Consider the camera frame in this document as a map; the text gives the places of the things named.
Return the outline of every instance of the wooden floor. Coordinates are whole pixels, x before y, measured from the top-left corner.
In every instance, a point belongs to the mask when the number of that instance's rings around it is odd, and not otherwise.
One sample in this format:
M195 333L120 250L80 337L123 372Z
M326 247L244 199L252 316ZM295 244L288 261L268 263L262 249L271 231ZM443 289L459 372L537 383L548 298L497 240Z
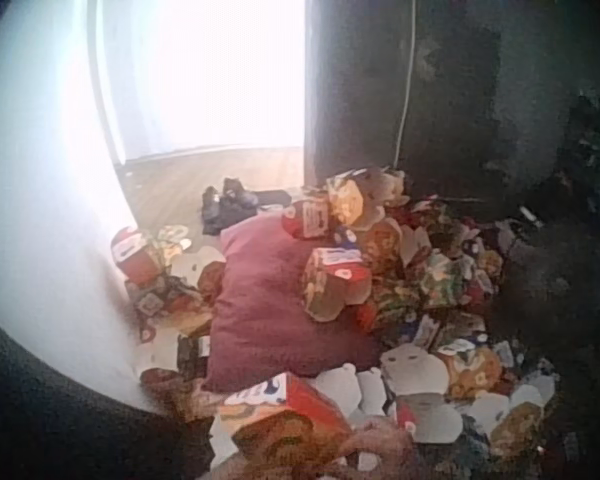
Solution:
M202 192L210 185L222 191L225 177L240 179L248 190L299 187L303 184L303 150L224 150L130 162L118 169L138 226L155 232L163 225L186 225L192 251L217 244L215 237L202 235Z

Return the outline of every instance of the wall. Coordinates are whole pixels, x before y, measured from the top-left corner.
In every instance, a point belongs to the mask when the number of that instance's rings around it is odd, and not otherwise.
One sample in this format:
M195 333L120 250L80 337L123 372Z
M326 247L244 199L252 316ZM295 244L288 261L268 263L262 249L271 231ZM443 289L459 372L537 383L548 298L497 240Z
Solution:
M494 118L513 127L506 162L514 188L548 175L580 90L600 94L600 11L580 0L468 2L476 24L500 34Z
M93 101L86 0L14 1L0 22L0 327L73 380L153 408L109 242L133 217Z
M393 160L410 2L313 2L310 161L318 178ZM502 195L547 175L579 89L600 92L600 11L583 0L420 0L400 165L427 192ZM421 58L435 67L427 78Z

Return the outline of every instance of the wire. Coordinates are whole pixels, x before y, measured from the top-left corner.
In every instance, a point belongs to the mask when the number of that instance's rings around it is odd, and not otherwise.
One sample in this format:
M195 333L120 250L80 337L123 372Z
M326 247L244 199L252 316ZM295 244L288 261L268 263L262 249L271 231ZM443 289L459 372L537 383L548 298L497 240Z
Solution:
M416 4L417 0L411 0L411 53L409 55L409 69L407 70L407 82L404 94L404 107L402 108L402 119L400 120L398 138L396 139L396 153L393 159L393 168L398 168L398 160L400 158L400 147L402 147L402 136L404 134L404 127L407 122L407 111L409 109L409 95L411 94L411 76L413 75L413 62L416 52Z

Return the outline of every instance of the shoe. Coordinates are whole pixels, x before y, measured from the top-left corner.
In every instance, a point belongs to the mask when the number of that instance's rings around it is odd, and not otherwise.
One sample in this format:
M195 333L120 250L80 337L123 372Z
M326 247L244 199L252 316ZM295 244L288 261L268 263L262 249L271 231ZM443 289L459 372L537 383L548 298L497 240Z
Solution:
M213 187L207 187L202 194L202 224L203 235L219 235L220 221L220 195Z
M258 197L253 192L248 192L237 178L225 178L224 188L222 189L224 197L237 202L243 208L257 208Z

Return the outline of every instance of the cushion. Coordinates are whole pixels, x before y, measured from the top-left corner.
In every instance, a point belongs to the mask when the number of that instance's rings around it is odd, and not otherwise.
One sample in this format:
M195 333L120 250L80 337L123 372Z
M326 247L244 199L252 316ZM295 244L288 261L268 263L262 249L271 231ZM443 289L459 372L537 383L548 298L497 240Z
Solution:
M280 216L258 215L222 232L227 265L211 326L211 391L235 392L284 371L315 376L343 363L378 364L379 345L356 326L353 310L322 324L304 311L302 273L325 243L294 239Z

